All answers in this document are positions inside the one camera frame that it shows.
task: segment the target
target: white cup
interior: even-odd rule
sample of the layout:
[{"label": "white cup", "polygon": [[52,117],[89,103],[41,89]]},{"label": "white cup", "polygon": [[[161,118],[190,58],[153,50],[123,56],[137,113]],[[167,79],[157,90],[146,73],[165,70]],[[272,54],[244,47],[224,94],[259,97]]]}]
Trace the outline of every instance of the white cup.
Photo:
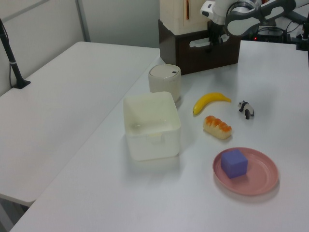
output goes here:
[{"label": "white cup", "polygon": [[150,92],[170,92],[176,102],[180,97],[181,75],[181,70],[176,65],[154,66],[148,73]]}]

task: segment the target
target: cup lid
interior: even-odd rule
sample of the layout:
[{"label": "cup lid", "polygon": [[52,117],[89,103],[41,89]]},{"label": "cup lid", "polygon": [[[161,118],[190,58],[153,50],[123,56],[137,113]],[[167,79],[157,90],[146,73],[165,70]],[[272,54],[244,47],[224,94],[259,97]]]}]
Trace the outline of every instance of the cup lid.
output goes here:
[{"label": "cup lid", "polygon": [[171,64],[160,64],[154,66],[150,71],[149,74],[151,76],[156,76],[160,78],[167,78],[173,77],[180,72],[180,68],[176,65]]}]

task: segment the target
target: white wall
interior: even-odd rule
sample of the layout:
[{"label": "white wall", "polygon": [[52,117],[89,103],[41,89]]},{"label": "white wall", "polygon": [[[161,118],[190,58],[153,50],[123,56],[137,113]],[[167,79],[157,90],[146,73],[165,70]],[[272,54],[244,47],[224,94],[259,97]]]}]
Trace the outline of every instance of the white wall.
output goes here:
[{"label": "white wall", "polygon": [[79,0],[90,41],[159,47],[159,0]]},{"label": "white wall", "polygon": [[[4,26],[24,79],[84,40],[75,0],[49,0],[4,22]],[[0,95],[10,89],[8,76],[9,61],[0,43]]]}]

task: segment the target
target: white square container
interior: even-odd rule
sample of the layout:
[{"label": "white square container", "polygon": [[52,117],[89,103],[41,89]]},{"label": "white square container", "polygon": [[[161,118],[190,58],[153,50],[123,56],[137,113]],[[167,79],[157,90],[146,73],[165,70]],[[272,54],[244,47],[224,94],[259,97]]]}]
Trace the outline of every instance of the white square container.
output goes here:
[{"label": "white square container", "polygon": [[152,160],[179,153],[181,123],[169,92],[127,97],[123,108],[126,140],[133,159]]},{"label": "white square container", "polygon": [[207,30],[209,19],[200,14],[206,0],[160,0],[160,20],[174,35]]}]

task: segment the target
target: pink plate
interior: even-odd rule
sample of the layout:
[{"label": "pink plate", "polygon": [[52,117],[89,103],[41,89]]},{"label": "pink plate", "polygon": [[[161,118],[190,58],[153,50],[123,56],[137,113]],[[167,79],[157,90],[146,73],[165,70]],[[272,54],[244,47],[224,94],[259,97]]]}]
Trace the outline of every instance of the pink plate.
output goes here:
[{"label": "pink plate", "polygon": [[[245,175],[230,179],[221,168],[221,155],[234,149],[239,149],[248,159],[248,169]],[[276,185],[279,179],[278,169],[268,156],[245,147],[234,147],[220,152],[214,159],[212,167],[221,184],[243,195],[266,193]]]}]

